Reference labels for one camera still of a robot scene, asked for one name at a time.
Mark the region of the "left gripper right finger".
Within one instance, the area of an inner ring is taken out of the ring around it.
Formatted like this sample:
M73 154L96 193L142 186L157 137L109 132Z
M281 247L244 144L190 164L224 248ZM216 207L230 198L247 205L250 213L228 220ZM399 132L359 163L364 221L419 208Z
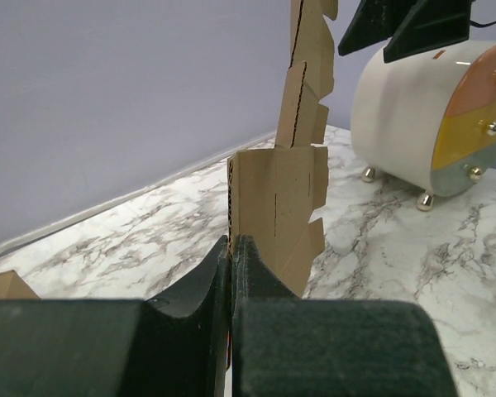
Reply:
M232 257L235 396L455 396L436 327L419 305L300 299L255 240Z

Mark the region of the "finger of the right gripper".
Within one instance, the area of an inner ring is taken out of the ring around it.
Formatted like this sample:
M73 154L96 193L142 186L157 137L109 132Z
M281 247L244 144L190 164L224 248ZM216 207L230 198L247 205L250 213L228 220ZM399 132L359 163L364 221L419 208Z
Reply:
M349 55L392 37L416 0L362 0L338 45Z
M384 62L467 41L471 2L468 0L392 1L389 43Z

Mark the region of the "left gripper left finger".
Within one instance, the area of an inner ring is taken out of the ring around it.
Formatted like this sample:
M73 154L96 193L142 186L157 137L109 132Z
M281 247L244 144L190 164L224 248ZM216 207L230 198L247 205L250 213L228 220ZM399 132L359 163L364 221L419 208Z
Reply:
M221 396L227 239L147 299L0 300L0 396Z

